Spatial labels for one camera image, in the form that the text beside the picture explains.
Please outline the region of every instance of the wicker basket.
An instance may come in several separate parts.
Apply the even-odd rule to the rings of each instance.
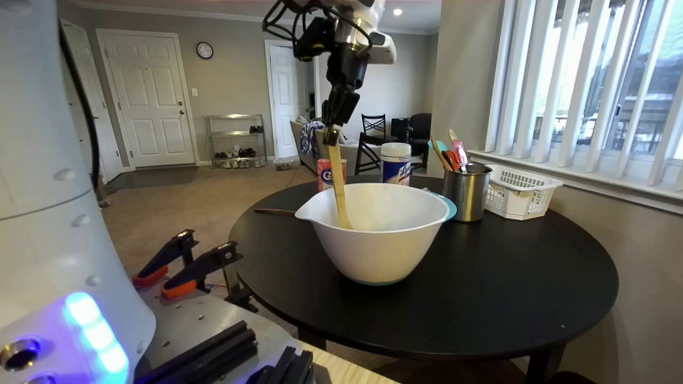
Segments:
[[[487,210],[508,220],[533,220],[548,211],[559,180],[512,168],[494,168]]]

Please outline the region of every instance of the pen holder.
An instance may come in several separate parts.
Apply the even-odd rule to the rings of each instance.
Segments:
[[[444,174],[444,196],[456,208],[455,220],[479,223],[485,215],[487,189],[492,168],[471,162],[468,174]]]

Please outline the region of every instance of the window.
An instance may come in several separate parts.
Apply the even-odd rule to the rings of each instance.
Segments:
[[[683,198],[682,0],[508,0],[501,24],[485,153]]]

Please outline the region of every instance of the ceiling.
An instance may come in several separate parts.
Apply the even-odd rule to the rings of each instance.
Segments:
[[[254,19],[260,22],[275,0],[70,0],[83,9],[110,9],[131,13],[160,13],[215,19]],[[381,30],[430,34],[437,32],[443,0],[387,0]]]

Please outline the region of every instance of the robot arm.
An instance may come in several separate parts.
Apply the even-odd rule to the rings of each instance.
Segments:
[[[277,22],[295,13],[291,29]],[[307,13],[321,10],[307,26]],[[323,104],[325,127],[341,127],[358,104],[368,64],[392,64],[392,38],[377,30],[384,0],[277,0],[262,19],[262,30],[293,44],[295,58],[310,62],[329,52],[332,94]]]

